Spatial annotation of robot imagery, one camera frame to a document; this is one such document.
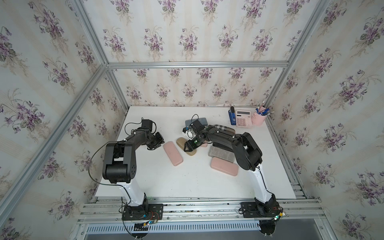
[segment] robotic arm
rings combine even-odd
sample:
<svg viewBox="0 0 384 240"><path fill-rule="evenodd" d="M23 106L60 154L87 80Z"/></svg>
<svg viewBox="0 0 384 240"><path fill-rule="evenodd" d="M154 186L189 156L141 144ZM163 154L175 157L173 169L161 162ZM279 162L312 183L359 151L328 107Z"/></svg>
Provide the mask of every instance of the robotic arm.
<svg viewBox="0 0 384 240"><path fill-rule="evenodd" d="M252 204L252 209L247 207L243 210L244 217L250 212L259 217L279 215L279 204L276 202L275 195L268 191L263 178L262 152L249 133L232 134L212 125L203 126L198 120L195 120L190 128L194 130L196 136L185 143L185 152L192 152L204 141L212 141L215 147L233 152L238 165L248 170L255 191L256 205Z"/></svg>
<svg viewBox="0 0 384 240"><path fill-rule="evenodd" d="M127 200L127 210L138 218L148 214L148 200L134 179L136 175L136 149L147 145L148 150L155 150L164 143L159 132L152 133L152 121L143 119L141 127L134 130L123 141L108 143L105 148L103 178L120 186Z"/></svg>

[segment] black cable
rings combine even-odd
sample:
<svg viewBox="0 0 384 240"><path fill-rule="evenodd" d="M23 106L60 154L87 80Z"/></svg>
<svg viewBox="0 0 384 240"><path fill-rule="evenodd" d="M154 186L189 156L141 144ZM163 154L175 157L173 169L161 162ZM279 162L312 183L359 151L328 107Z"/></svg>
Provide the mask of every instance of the black cable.
<svg viewBox="0 0 384 240"><path fill-rule="evenodd" d="M154 124L155 124L155 131L154 132L151 132L152 134L155 134L156 130L157 130L157 126L156 126L156 123L154 121L152 121Z"/></svg>
<svg viewBox="0 0 384 240"><path fill-rule="evenodd" d="M195 114L195 115L197 115L197 114ZM191 118L191 123L192 123L192 119L193 119L193 117L194 117L195 115L192 116L192 118ZM198 119L199 119L199 116L197 115L197 120L198 120Z"/></svg>
<svg viewBox="0 0 384 240"><path fill-rule="evenodd" d="M133 123L133 124L140 124L140 123L143 122L143 119L144 119L144 118L141 118L141 122L139 122L139 123L135 123L135 122L129 122L129 123L127 123L127 124L124 126L124 132L125 132L127 135L129 135L129 134L127 133L127 130L125 130L125 127L126 127L128 124L130 124L130 123Z"/></svg>
<svg viewBox="0 0 384 240"><path fill-rule="evenodd" d="M255 168L258 168L259 171L260 171L260 175L261 175L261 177L262 177L262 180L263 180L263 183L264 183L265 190L266 190L267 192L269 192L270 194L273 194L273 193L271 193L270 191L268 191L268 189L266 188L266 185L265 185L265 182L264 182L264 177L263 177L263 174L262 174L262 172L261 172L261 170L260 170L260 167L255 167Z"/></svg>
<svg viewBox="0 0 384 240"><path fill-rule="evenodd" d="M106 142L104 145L102 145L93 155L92 155L92 157L91 157L91 160L89 161L90 163L92 162L92 158L96 155L96 153L100 150L100 149L102 149L105 145L107 145L108 143L111 143L111 142L114 142L114 143L118 143L117 141L108 141L108 142ZM96 182L96 183L98 183L98 184L101 184L101 185L105 185L105 186L120 186L120 187L122 187L122 188L124 188L124 186L122 186L122 185L119 185L119 184L105 184L105 183L101 183L101 182L98 182L98 181L96 181L96 180L94 180L93 179L93 177L91 176L91 173L89 172L89 169L90 169L90 167L88 168L88 175L89 175L89 177L92 179L92 181L94 181L94 182ZM128 197L129 197L129 203L131 202L131 196L129 195L129 193L127 192L127 195L128 195Z"/></svg>

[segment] metal vent grille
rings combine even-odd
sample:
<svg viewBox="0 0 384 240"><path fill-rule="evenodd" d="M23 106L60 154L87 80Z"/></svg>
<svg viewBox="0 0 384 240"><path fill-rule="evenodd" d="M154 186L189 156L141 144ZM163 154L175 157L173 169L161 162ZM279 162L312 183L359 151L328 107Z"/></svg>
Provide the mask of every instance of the metal vent grille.
<svg viewBox="0 0 384 240"><path fill-rule="evenodd" d="M126 223L131 233L143 233L134 231L134 223ZM217 232L217 231L253 231L260 230L257 220L238 221L214 221L214 222L160 222L148 227L148 233L170 232ZM87 234L125 233L122 223L89 224Z"/></svg>

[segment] purple flower pattern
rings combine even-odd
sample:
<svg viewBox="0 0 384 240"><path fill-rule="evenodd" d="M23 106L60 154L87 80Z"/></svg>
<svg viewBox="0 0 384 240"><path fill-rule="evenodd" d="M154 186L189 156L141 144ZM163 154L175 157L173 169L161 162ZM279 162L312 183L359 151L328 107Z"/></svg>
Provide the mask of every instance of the purple flower pattern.
<svg viewBox="0 0 384 240"><path fill-rule="evenodd" d="M3 199L4 195L7 193L7 191L9 190L9 188L11 188L12 186L12 182L7 180L7 178L9 177L9 175L11 174L11 171L8 171L6 174L4 175L0 175L0 200Z"/></svg>
<svg viewBox="0 0 384 240"><path fill-rule="evenodd" d="M281 142L282 142L284 145L287 145L287 144L288 144L288 136L287 136L287 131L286 131L286 129L284 129L283 131L279 131L278 135L279 135L279 137L280 137Z"/></svg>
<svg viewBox="0 0 384 240"><path fill-rule="evenodd" d="M77 47L77 55L80 57L81 63L87 64L87 70L93 74L96 72L95 57L93 56L91 48L84 42L85 36L81 35L80 40L75 42Z"/></svg>
<svg viewBox="0 0 384 240"><path fill-rule="evenodd" d="M305 99L305 105L302 106L301 111L302 118L307 118L312 112L316 111L317 113L320 111L320 106L324 105L320 102L320 94L314 92L312 95L308 95L307 99Z"/></svg>
<svg viewBox="0 0 384 240"><path fill-rule="evenodd" d="M198 83L201 84L201 86L207 85L209 83L209 79L212 77L213 74L213 68L198 68L197 73L199 75L199 78L197 80Z"/></svg>
<svg viewBox="0 0 384 240"><path fill-rule="evenodd" d="M266 0L245 0L242 10L246 10L242 17L241 26L244 26L244 32L251 30L254 24L257 24L256 18L261 17L262 10L265 8Z"/></svg>
<svg viewBox="0 0 384 240"><path fill-rule="evenodd" d="M169 72L169 77L171 81L174 81L175 83L179 81L179 74L183 70L182 68L168 68L167 71Z"/></svg>
<svg viewBox="0 0 384 240"><path fill-rule="evenodd" d="M232 99L232 100L226 100L223 104L223 107L232 107L232 106L235 106L235 102L236 100Z"/></svg>
<svg viewBox="0 0 384 240"><path fill-rule="evenodd" d="M28 231L24 233L24 229L16 231L16 228L11 226L11 223L14 220L14 218L8 218L7 225L4 225L4 228L2 229L1 240L29 240L31 233Z"/></svg>
<svg viewBox="0 0 384 240"><path fill-rule="evenodd" d="M21 53L17 53L12 47L12 43L9 42L7 36L11 36L12 33L6 27L2 27L0 31L0 61L4 64L4 68L9 67L11 73L16 75L16 66L18 66L24 73L25 76L28 76L27 69L29 68L25 62L26 60L20 59Z"/></svg>
<svg viewBox="0 0 384 240"><path fill-rule="evenodd" d="M92 200L93 196L96 193L97 187L98 187L98 184L95 183L95 182L91 182L90 185L85 187L85 190L84 190L83 194L85 196L87 196L87 201L88 202L90 202Z"/></svg>
<svg viewBox="0 0 384 240"><path fill-rule="evenodd" d="M331 49L329 48L326 48L324 53L320 53L317 59L313 61L315 67L309 70L309 72L307 73L307 82L310 84L314 82L317 83L317 78L322 78L325 73L329 72L332 66L333 58L338 56L341 56L338 51L331 52Z"/></svg>
<svg viewBox="0 0 384 240"><path fill-rule="evenodd" d="M383 18L379 18L379 15L383 14L382 12L384 12L384 7L380 9L376 16L366 19L368 22L364 25L365 33L363 33L360 38L355 40L356 44L351 48L351 50L357 50L352 57L360 57L363 53L366 54L367 48L372 48L371 45L375 42L375 40L380 39L380 36L384 35Z"/></svg>
<svg viewBox="0 0 384 240"><path fill-rule="evenodd" d="M208 21L208 25L214 22L216 19L216 8L219 0L201 0L201 4L204 6L204 21Z"/></svg>
<svg viewBox="0 0 384 240"><path fill-rule="evenodd" d="M117 100L116 97L109 97L108 98L109 109L114 111L117 115L119 115L120 114L120 108L119 108L116 100Z"/></svg>
<svg viewBox="0 0 384 240"><path fill-rule="evenodd" d="M105 126L105 119L100 119L96 121L93 126L96 128L96 134L102 135L104 138L109 139L109 131L107 127Z"/></svg>
<svg viewBox="0 0 384 240"><path fill-rule="evenodd" d="M359 70L355 76L347 76L346 80L340 83L342 87L341 91L336 91L331 95L332 102L329 106L333 106L333 109L343 108L345 105L353 105L356 100L363 100L363 96L367 93L369 82L372 81L376 84L376 81L381 82L378 79L378 75L365 76L363 70Z"/></svg>
<svg viewBox="0 0 384 240"><path fill-rule="evenodd" d="M106 33L104 35L104 45L111 47L111 55L113 58L116 58L119 62L124 61L125 54L125 42L123 42L122 38L118 35L118 31L120 28L113 27L111 31L108 29L103 29L103 32Z"/></svg>
<svg viewBox="0 0 384 240"><path fill-rule="evenodd" d="M120 21L125 20L126 25L131 23L133 17L129 11L129 2L133 0L109 0L111 4L116 6L117 15Z"/></svg>
<svg viewBox="0 0 384 240"><path fill-rule="evenodd" d="M293 142L292 147L296 149L304 145L308 147L310 145L310 142L312 142L312 140L309 138L309 134L310 134L309 130L307 130L306 127L304 127L303 129L298 129L296 132L296 137L292 141Z"/></svg>
<svg viewBox="0 0 384 240"><path fill-rule="evenodd" d="M319 163L317 170L318 170L317 172L313 172L312 183L315 186L324 184L324 185L330 185L331 188L334 188L337 180L333 176L334 170L331 168L331 164L328 163L327 165L323 166L321 163Z"/></svg>
<svg viewBox="0 0 384 240"><path fill-rule="evenodd" d="M55 47L55 50L58 52L60 49L66 55L68 52L68 39L63 37L64 30L59 25L60 20L42 3L36 5L33 1L30 1L28 5L35 12L33 17L35 22L39 24L40 32L49 33L51 44Z"/></svg>
<svg viewBox="0 0 384 240"><path fill-rule="evenodd" d="M295 168L298 174L301 174L302 170L306 171L305 165L301 163L300 158L293 158L292 162L293 162L293 167Z"/></svg>
<svg viewBox="0 0 384 240"><path fill-rule="evenodd" d="M289 93L291 88L296 87L298 82L300 81L300 78L297 77L298 72L296 69L294 69L292 72L289 73L287 77L287 82L284 85L284 94Z"/></svg>
<svg viewBox="0 0 384 240"><path fill-rule="evenodd" d="M336 127L329 126L329 128L324 129L326 134L325 137L319 137L317 139L318 144L316 147L320 148L320 152L326 152L328 154L328 149L332 152L337 149L343 150L343 146L346 145L346 140L348 137L356 139L352 131L344 130L344 125L339 123Z"/></svg>
<svg viewBox="0 0 384 240"><path fill-rule="evenodd" d="M259 82L260 83L266 82L269 79L269 76L271 75L271 73L273 73L276 70L277 68L260 68L261 74L259 77Z"/></svg>
<svg viewBox="0 0 384 240"><path fill-rule="evenodd" d="M285 59L288 59L288 57L291 55L291 52L292 52L293 48L295 47L297 40L299 40L300 34L301 34L301 30L297 31L296 35L293 38L291 38L289 43L287 44L287 47L289 47L289 50L284 52L283 57Z"/></svg>
<svg viewBox="0 0 384 240"><path fill-rule="evenodd" d="M231 52L231 45L238 38L236 34L237 29L232 29L231 25L223 26L222 32L217 35L218 40L220 41L220 53L224 53L224 56Z"/></svg>
<svg viewBox="0 0 384 240"><path fill-rule="evenodd" d="M238 89L238 92L240 93L239 99L241 101L244 101L248 98L248 95L253 92L253 86L249 86L249 84L243 84L240 89Z"/></svg>
<svg viewBox="0 0 384 240"><path fill-rule="evenodd" d="M327 9L325 10L326 16L324 17L323 21L320 23L319 31L321 33L319 36L324 35L328 32L328 28L331 27L331 24L333 21L336 20L339 16L344 16L345 12L347 11L347 0L340 0L338 2L331 2Z"/></svg>
<svg viewBox="0 0 384 240"><path fill-rule="evenodd" d="M31 103L31 101L23 101L17 99L16 96L18 88L16 88L12 95L8 90L8 102L0 104L0 113L5 114L8 117L4 118L5 124L3 126L12 126L15 134L19 133L23 128L28 130L28 138L33 139L35 142L39 142L39 138L46 139L51 132L51 128L48 126L50 121L43 121L45 115L38 111L37 104Z"/></svg>
<svg viewBox="0 0 384 240"><path fill-rule="evenodd" d="M136 73L138 80L142 81L143 83L148 81L147 71L149 71L149 68L133 69L133 72Z"/></svg>
<svg viewBox="0 0 384 240"><path fill-rule="evenodd" d="M228 83L231 83L231 86L236 85L240 82L240 79L243 78L244 73L245 68L231 68L228 73L231 75L230 79L228 79Z"/></svg>
<svg viewBox="0 0 384 240"><path fill-rule="evenodd" d="M287 106L283 106L283 112L280 115L280 124L283 124L286 120L291 120L293 116L292 106L290 103Z"/></svg>
<svg viewBox="0 0 384 240"><path fill-rule="evenodd" d="M183 34L180 36L179 45L183 46L183 50L181 51L181 56L185 56L185 60L191 60L195 55L194 51L197 51L197 36L195 31L198 27L193 26L190 30L186 28L182 29Z"/></svg>
<svg viewBox="0 0 384 240"><path fill-rule="evenodd" d="M351 211L347 210L345 219L340 220L339 218L339 228L336 228L336 231L340 233L343 238L351 237L359 240L374 240L370 233L371 226L365 223L365 215L355 216Z"/></svg>
<svg viewBox="0 0 384 240"><path fill-rule="evenodd" d="M112 129L116 136L119 135L120 128L121 128L121 123L115 122L115 125L113 125Z"/></svg>
<svg viewBox="0 0 384 240"><path fill-rule="evenodd" d="M76 156L76 161L73 163L78 167L78 172L84 172L93 169L96 169L94 163L91 160L90 151L84 151L81 155Z"/></svg>
<svg viewBox="0 0 384 240"><path fill-rule="evenodd" d="M151 102L150 100L145 100L143 106L147 106L147 107L157 107L157 104Z"/></svg>
<svg viewBox="0 0 384 240"><path fill-rule="evenodd" d="M75 211L80 211L80 204L78 201L74 201L71 198L70 191L66 193L61 193L60 199L52 203L51 210L47 211L49 215L53 215L55 219L53 222L59 221L63 216L68 218L74 217L73 214Z"/></svg>
<svg viewBox="0 0 384 240"><path fill-rule="evenodd" d="M89 96L89 100L91 101L92 106L96 105L96 108L99 112L104 112L105 105L103 101L103 96L100 93L98 88L95 88L92 94Z"/></svg>
<svg viewBox="0 0 384 240"><path fill-rule="evenodd" d="M208 107L207 100L197 102L197 107Z"/></svg>
<svg viewBox="0 0 384 240"><path fill-rule="evenodd" d="M88 142L89 134L88 130L85 129L87 124L83 121L83 118L80 116L77 116L73 122L72 125L68 128L67 132L71 135L71 138L74 138L75 136L78 137L78 141L80 143L83 143L83 141Z"/></svg>
<svg viewBox="0 0 384 240"><path fill-rule="evenodd" d="M224 92L226 92L227 89L225 86L222 86L221 83L215 84L214 87L211 89L211 92L213 94L213 98L218 102L221 99L221 96Z"/></svg>
<svg viewBox="0 0 384 240"><path fill-rule="evenodd" d="M372 172L357 173L360 182L350 181L346 182L349 185L346 193L352 195L350 198L354 201L359 201L362 206L363 202L367 202L370 206L384 203L384 172L375 174Z"/></svg>
<svg viewBox="0 0 384 240"><path fill-rule="evenodd" d="M159 61L162 56L160 51L163 51L163 38L159 35L158 31L161 27L154 27L151 31L149 28L146 28L144 31L149 34L149 36L144 36L144 45L149 47L148 56L152 56L153 61Z"/></svg>
<svg viewBox="0 0 384 240"><path fill-rule="evenodd" d="M287 0L287 11L284 13L284 21L287 22L285 26L292 24L299 15L299 10L305 3L309 3L310 0Z"/></svg>
<svg viewBox="0 0 384 240"><path fill-rule="evenodd" d="M197 92L196 86L192 86L190 83L184 84L184 88L181 89L186 100L191 102L193 100L193 95Z"/></svg>
<svg viewBox="0 0 384 240"><path fill-rule="evenodd" d="M171 107L185 107L185 104L183 102L180 102L179 100L173 100Z"/></svg>
<svg viewBox="0 0 384 240"><path fill-rule="evenodd" d="M61 62L59 59L54 61L53 59L47 58L46 62L43 61L43 66L48 70L48 80L59 83L62 86L62 90L65 90L68 94L75 94L73 80L68 77L67 64Z"/></svg>
<svg viewBox="0 0 384 240"><path fill-rule="evenodd" d="M45 165L43 166L43 169L41 169L40 171L40 174L39 176L37 177L38 180L42 180L42 179L45 179L45 177L47 178L51 178L51 182L53 180L55 180L56 182L59 181L58 177L60 174L63 175L63 177L65 177L65 168L63 166L60 166L54 155L56 154L56 152L52 152L52 156L48 158L48 161L45 163Z"/></svg>
<svg viewBox="0 0 384 240"><path fill-rule="evenodd" d="M131 98L135 105L139 105L141 100L141 93L137 89L138 86L127 87L127 96Z"/></svg>
<svg viewBox="0 0 384 240"><path fill-rule="evenodd" d="M168 101L168 93L170 92L168 86L164 86L163 84L156 84L155 92L159 95L161 101Z"/></svg>
<svg viewBox="0 0 384 240"><path fill-rule="evenodd" d="M264 53L268 51L268 47L272 44L272 32L275 30L276 28L273 27L268 31L260 29L260 36L257 35L252 43L252 46L255 46L250 55L253 60L259 60L262 56L265 56Z"/></svg>
<svg viewBox="0 0 384 240"><path fill-rule="evenodd" d="M163 12L164 15L164 21L166 19L169 19L169 25L175 22L176 15L175 15L175 7L176 7L176 0L158 0L159 4L163 5Z"/></svg>

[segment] blue stapler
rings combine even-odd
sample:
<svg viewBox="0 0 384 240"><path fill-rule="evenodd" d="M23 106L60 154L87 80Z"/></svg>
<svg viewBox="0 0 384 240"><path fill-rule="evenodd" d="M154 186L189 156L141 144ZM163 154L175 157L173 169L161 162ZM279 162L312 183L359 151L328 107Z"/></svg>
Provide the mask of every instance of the blue stapler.
<svg viewBox="0 0 384 240"><path fill-rule="evenodd" d="M231 125L236 125L235 108L231 107L231 109L228 110L228 113L229 113L229 120L231 121Z"/></svg>

